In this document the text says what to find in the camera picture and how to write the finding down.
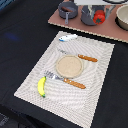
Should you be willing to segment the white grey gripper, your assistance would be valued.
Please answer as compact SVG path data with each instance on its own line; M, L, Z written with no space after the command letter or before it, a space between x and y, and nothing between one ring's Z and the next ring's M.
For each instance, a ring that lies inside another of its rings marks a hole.
M74 0L74 3L82 8L85 5L103 5L105 16L108 17L117 5L128 4L128 0Z

